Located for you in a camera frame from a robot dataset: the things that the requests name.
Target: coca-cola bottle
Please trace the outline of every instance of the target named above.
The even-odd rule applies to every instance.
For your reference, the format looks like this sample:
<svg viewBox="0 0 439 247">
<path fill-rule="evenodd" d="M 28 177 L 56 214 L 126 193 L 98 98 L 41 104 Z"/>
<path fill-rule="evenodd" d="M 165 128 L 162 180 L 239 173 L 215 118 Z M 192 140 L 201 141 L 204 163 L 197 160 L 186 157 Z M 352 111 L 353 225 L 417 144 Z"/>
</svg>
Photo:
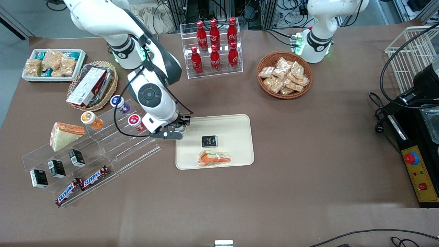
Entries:
<svg viewBox="0 0 439 247">
<path fill-rule="evenodd" d="M 203 22 L 197 21 L 197 41 L 198 47 L 200 48 L 200 52 L 207 52 L 207 35 L 206 31 L 203 28 Z"/>
<path fill-rule="evenodd" d="M 238 51 L 236 50 L 236 42 L 230 44 L 229 51 L 229 70 L 236 71 L 238 69 Z"/>
<path fill-rule="evenodd" d="M 200 54 L 197 53 L 197 48 L 195 46 L 193 46 L 191 50 L 192 50 L 192 56 L 191 56 L 192 66 L 194 67 L 195 75 L 199 76 L 203 73 L 203 65 L 201 64 L 201 57 Z"/>
<path fill-rule="evenodd" d="M 210 28 L 210 45 L 216 45 L 217 47 L 220 46 L 220 31 L 218 30 L 218 27 L 216 26 L 216 20 L 212 19 L 210 20 L 210 25 L 212 26 Z"/>
<path fill-rule="evenodd" d="M 218 73 L 221 69 L 220 55 L 218 54 L 218 47 L 212 45 L 212 53 L 210 54 L 210 65 L 212 66 L 212 71 Z"/>
<path fill-rule="evenodd" d="M 236 42 L 236 34 L 238 33 L 238 30 L 236 29 L 236 19 L 234 17 L 230 17 L 229 24 L 229 29 L 227 30 L 227 42 L 230 46 L 232 42 Z"/>
</svg>

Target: red emergency stop button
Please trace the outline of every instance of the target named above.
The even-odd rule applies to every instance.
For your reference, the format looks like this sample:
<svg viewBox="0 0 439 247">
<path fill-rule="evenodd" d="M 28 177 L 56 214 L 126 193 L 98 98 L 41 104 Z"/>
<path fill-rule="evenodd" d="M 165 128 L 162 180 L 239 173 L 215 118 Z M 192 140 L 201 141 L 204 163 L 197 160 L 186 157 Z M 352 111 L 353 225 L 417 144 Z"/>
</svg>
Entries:
<svg viewBox="0 0 439 247">
<path fill-rule="evenodd" d="M 425 190 L 425 189 L 427 189 L 427 185 L 426 184 L 419 184 L 419 189 Z"/>
<path fill-rule="evenodd" d="M 419 156 L 415 152 L 410 152 L 404 155 L 404 160 L 409 164 L 417 165 L 419 163 Z"/>
</svg>

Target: small black box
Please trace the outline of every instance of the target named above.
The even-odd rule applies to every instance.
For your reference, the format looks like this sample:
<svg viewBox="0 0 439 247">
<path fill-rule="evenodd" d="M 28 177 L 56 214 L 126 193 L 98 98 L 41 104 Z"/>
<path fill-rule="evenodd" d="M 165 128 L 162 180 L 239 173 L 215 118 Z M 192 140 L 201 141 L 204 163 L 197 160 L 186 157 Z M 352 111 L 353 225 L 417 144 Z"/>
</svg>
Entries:
<svg viewBox="0 0 439 247">
<path fill-rule="evenodd" d="M 201 136 L 201 147 L 216 148 L 218 146 L 216 135 Z"/>
<path fill-rule="evenodd" d="M 68 155 L 70 156 L 70 160 L 72 161 L 72 164 L 74 166 L 77 167 L 85 166 L 85 161 L 80 151 L 76 149 L 71 149 L 69 150 Z"/>
<path fill-rule="evenodd" d="M 49 185 L 47 182 L 46 172 L 43 170 L 31 170 L 30 177 L 32 179 L 32 186 L 36 188 L 45 188 Z"/>
<path fill-rule="evenodd" d="M 64 166 L 59 160 L 51 160 L 47 163 L 50 169 L 50 175 L 55 178 L 63 178 L 65 176 Z"/>
</svg>

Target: white wire basket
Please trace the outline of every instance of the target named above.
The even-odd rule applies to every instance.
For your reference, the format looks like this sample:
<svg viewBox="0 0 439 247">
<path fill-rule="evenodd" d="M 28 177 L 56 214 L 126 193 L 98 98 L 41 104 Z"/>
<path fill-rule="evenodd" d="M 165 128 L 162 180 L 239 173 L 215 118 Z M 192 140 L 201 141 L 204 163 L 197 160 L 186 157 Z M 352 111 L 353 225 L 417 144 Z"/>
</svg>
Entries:
<svg viewBox="0 0 439 247">
<path fill-rule="evenodd" d="M 429 26 L 407 27 L 384 52 L 390 58 L 401 45 L 427 28 Z M 434 28 L 419 36 L 403 48 L 391 61 L 401 93 L 413 87 L 414 76 L 433 62 L 436 52 L 432 45 L 432 39 L 438 33 L 439 28 Z"/>
</svg>

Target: round wicker tray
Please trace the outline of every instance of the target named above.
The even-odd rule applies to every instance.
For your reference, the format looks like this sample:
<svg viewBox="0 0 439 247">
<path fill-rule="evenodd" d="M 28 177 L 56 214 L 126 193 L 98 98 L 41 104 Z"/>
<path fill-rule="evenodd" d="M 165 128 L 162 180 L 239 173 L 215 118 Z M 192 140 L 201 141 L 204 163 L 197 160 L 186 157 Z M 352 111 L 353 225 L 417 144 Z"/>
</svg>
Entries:
<svg viewBox="0 0 439 247">
<path fill-rule="evenodd" d="M 104 98 L 101 100 L 101 102 L 99 102 L 97 105 L 91 106 L 89 108 L 87 107 L 81 107 L 81 106 L 76 106 L 72 103 L 68 103 L 69 105 L 73 106 L 76 109 L 80 109 L 81 111 L 97 111 L 102 109 L 107 103 L 108 101 L 110 101 L 110 98 L 113 96 L 114 92 L 116 92 L 116 88 L 117 88 L 117 81 L 118 81 L 118 76 L 116 73 L 116 68 L 109 62 L 104 62 L 104 61 L 97 61 L 97 62 L 91 62 L 90 64 L 94 64 L 94 65 L 100 65 L 100 66 L 104 66 L 107 67 L 109 69 L 111 69 L 111 71 L 113 72 L 112 78 L 110 80 L 110 84 L 107 86 L 107 89 L 104 92 Z M 73 82 L 70 84 L 70 86 L 68 87 L 68 92 L 67 92 L 67 97 L 70 96 L 71 92 L 75 89 L 76 84 L 79 82 L 79 76 L 81 75 L 81 73 L 79 73 L 75 79 L 73 80 Z"/>
<path fill-rule="evenodd" d="M 279 57 L 284 57 L 286 60 L 292 61 L 292 62 L 297 61 L 304 68 L 304 70 L 305 70 L 304 75 L 306 77 L 308 77 L 309 83 L 308 83 L 308 85 L 305 86 L 305 88 L 303 89 L 302 92 L 293 92 L 293 93 L 288 94 L 288 95 L 282 95 L 280 93 L 276 94 L 276 93 L 272 92 L 270 89 L 268 89 L 264 85 L 262 78 L 260 78 L 258 76 L 258 74 L 262 71 L 262 69 L 264 67 L 268 67 L 268 66 L 276 67 L 276 63 L 277 63 L 277 60 Z M 297 97 L 303 95 L 304 93 L 306 93 L 306 91 L 308 91 L 308 89 L 311 86 L 311 83 L 313 82 L 313 73 L 311 72 L 311 68 L 309 67 L 309 64 L 305 60 L 303 60 L 303 58 L 301 58 L 300 56 L 298 56 L 292 52 L 289 52 L 289 51 L 276 51 L 276 52 L 270 53 L 267 56 L 263 57 L 258 64 L 258 68 L 256 69 L 256 77 L 258 78 L 259 85 L 262 87 L 262 89 L 265 92 L 267 92 L 268 94 L 270 94 L 276 98 L 281 98 L 281 99 L 292 99 L 292 98 L 297 98 Z"/>
</svg>

